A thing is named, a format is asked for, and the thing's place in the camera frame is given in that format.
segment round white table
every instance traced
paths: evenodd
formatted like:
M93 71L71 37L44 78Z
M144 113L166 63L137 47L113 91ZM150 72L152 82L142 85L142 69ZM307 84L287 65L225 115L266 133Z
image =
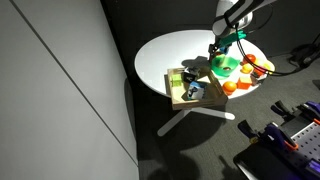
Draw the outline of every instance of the round white table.
M150 89L170 97L165 82L167 70L184 67L181 63L185 60L194 60L197 57L206 57L208 59L209 44L213 44L214 41L214 34L212 31L208 30L186 30L159 36L146 43L137 53L134 62L136 72L141 81ZM257 59L266 59L263 52L249 41L242 39L241 44L246 54L254 54ZM236 43L233 43L229 48L227 56L239 60L243 59ZM228 78L219 80L220 84L222 85L225 81L237 82L239 73L241 73L240 69L241 66L238 66ZM228 98L231 99L248 94L257 87L258 85L250 86L248 90L237 89L232 95L228 96ZM231 113L206 108L181 110L180 113L159 129L158 135L163 136L191 111L218 116L229 120L235 118Z

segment wooden box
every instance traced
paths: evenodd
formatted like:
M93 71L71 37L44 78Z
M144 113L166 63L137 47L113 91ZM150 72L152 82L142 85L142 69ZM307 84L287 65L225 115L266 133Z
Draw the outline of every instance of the wooden box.
M172 86L172 75L183 73L183 68L168 69L168 85L171 94L172 109L191 109L195 107L210 107L225 105L228 96L222 90L218 79L213 75L209 67L202 67L197 81L206 82L205 98L201 100L188 100L187 94L189 83L183 83L181 86Z

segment white wall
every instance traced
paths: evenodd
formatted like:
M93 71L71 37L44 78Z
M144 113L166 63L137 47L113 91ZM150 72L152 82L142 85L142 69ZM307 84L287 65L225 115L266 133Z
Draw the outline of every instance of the white wall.
M138 179L126 75L100 3L54 2L16 1L50 54L0 1L0 179Z

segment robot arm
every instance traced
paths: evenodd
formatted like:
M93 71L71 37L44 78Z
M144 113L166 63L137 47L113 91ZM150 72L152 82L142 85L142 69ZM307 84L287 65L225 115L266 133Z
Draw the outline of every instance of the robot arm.
M217 6L217 17L212 31L217 38L224 38L235 32L235 25L242 29L252 20L252 12L276 0L220 0Z

